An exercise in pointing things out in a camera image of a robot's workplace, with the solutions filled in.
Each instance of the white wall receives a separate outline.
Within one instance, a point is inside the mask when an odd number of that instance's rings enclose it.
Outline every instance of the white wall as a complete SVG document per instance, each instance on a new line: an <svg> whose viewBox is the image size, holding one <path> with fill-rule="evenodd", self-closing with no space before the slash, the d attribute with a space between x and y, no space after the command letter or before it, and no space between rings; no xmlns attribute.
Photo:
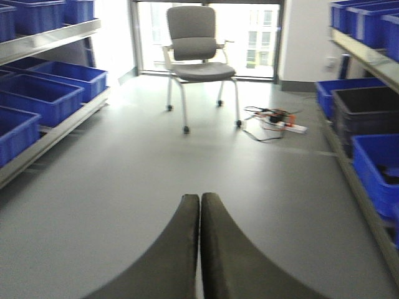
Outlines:
<svg viewBox="0 0 399 299"><path fill-rule="evenodd" d="M316 82L337 78L343 53L330 38L329 0L286 0L279 78L282 81ZM328 57L335 67L327 67ZM350 76L359 69L352 62Z"/></svg>
<svg viewBox="0 0 399 299"><path fill-rule="evenodd" d="M108 85L134 68L128 0L95 0L95 17L102 27L92 36L96 67L108 71Z"/></svg>

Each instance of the power strip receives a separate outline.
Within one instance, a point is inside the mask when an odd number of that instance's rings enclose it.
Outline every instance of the power strip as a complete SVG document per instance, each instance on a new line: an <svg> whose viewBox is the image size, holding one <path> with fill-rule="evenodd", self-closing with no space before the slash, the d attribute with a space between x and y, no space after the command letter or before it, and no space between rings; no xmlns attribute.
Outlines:
<svg viewBox="0 0 399 299"><path fill-rule="evenodd" d="M287 131L291 131L291 132L295 132L295 133L299 133L299 134L305 134L307 131L306 126L299 126L299 125L295 125L295 124L284 123L283 121L279 121L278 123L276 123L276 126L279 129L284 128Z"/></svg>

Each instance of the wall outlet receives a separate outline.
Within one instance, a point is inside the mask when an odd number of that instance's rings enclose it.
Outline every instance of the wall outlet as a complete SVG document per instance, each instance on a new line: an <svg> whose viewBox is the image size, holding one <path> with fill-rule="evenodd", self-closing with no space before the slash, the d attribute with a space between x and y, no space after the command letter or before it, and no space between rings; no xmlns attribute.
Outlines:
<svg viewBox="0 0 399 299"><path fill-rule="evenodd" d="M338 58L336 57L326 57L325 58L325 66L329 68L333 68L337 65Z"/></svg>

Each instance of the blue plastic bin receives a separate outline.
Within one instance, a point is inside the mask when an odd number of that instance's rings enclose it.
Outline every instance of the blue plastic bin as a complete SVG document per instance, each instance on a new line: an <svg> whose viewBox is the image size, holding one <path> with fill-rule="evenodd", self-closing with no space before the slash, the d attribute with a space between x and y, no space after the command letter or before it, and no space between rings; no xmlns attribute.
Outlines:
<svg viewBox="0 0 399 299"><path fill-rule="evenodd" d="M30 68L34 76L56 80L85 89L83 102L91 101L106 89L107 72L92 67L67 64L65 62L47 62Z"/></svg>
<svg viewBox="0 0 399 299"><path fill-rule="evenodd" d="M61 28L64 23L65 0L0 0L15 6L16 32L32 35Z"/></svg>
<svg viewBox="0 0 399 299"><path fill-rule="evenodd" d="M334 114L333 90L343 90L359 87L376 87L385 84L377 78L345 79L332 81L316 82L317 101L327 118L332 118Z"/></svg>
<svg viewBox="0 0 399 299"><path fill-rule="evenodd" d="M382 2L383 0L346 0L330 3L331 26L343 33L349 33L349 14L347 8L359 4Z"/></svg>
<svg viewBox="0 0 399 299"><path fill-rule="evenodd" d="M393 216L395 218L395 246L399 249L399 204L393 206Z"/></svg>
<svg viewBox="0 0 399 299"><path fill-rule="evenodd" d="M387 180L399 176L399 134L363 135L353 138L353 166L375 209L392 221L399 203L399 184Z"/></svg>
<svg viewBox="0 0 399 299"><path fill-rule="evenodd" d="M16 75L0 83L0 105L38 113L40 124L56 126L81 107L83 88Z"/></svg>
<svg viewBox="0 0 399 299"><path fill-rule="evenodd" d="M385 22L384 45L387 56L399 62L399 14L382 16Z"/></svg>
<svg viewBox="0 0 399 299"><path fill-rule="evenodd" d="M379 49L384 47L384 26L381 17L399 13L399 1L349 7L356 16L352 19L353 38L365 45Z"/></svg>
<svg viewBox="0 0 399 299"><path fill-rule="evenodd" d="M10 72L8 70L2 70L0 69L0 82L3 82L9 78L11 78L12 76L14 76L15 73L14 72Z"/></svg>
<svg viewBox="0 0 399 299"><path fill-rule="evenodd" d="M30 69L31 67L38 66L40 64L43 64L44 62L48 62L48 60L39 59L35 57L26 57L10 62L8 64L4 64L2 65L2 68L16 73L24 73L26 70Z"/></svg>
<svg viewBox="0 0 399 299"><path fill-rule="evenodd" d="M67 0L65 23L78 24L94 19L94 0Z"/></svg>
<svg viewBox="0 0 399 299"><path fill-rule="evenodd" d="M14 6L0 4L0 42L15 39Z"/></svg>
<svg viewBox="0 0 399 299"><path fill-rule="evenodd" d="M39 119L35 113L0 107L0 167L39 139Z"/></svg>

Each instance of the chair leg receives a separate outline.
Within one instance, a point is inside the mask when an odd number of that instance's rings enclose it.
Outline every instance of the chair leg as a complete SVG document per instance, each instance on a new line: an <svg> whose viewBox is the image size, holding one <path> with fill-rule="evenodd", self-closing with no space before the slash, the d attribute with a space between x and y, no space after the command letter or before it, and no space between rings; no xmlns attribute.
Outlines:
<svg viewBox="0 0 399 299"><path fill-rule="evenodd" d="M188 126L188 120L187 120L187 105L186 105L186 94L185 94L185 89L183 84L177 79L174 78L176 82L178 83L180 87L180 93L181 93L181 104L183 107L183 132L184 134L188 134L190 132L190 128Z"/></svg>
<svg viewBox="0 0 399 299"><path fill-rule="evenodd" d="M239 100L238 100L238 86L237 86L237 80L232 78L231 79L234 83L234 88L236 90L236 126L237 128L240 128L242 125L241 120L239 119Z"/></svg>
<svg viewBox="0 0 399 299"><path fill-rule="evenodd" d="M168 111L172 111L173 110L173 106L171 104L171 100L172 100L172 76L169 76L169 82L168 82L168 101L166 103L166 109Z"/></svg>
<svg viewBox="0 0 399 299"><path fill-rule="evenodd" d="M220 89L219 89L218 102L217 102L219 107L221 105L223 105L223 101L222 101L223 87L224 87L224 81L221 82Z"/></svg>

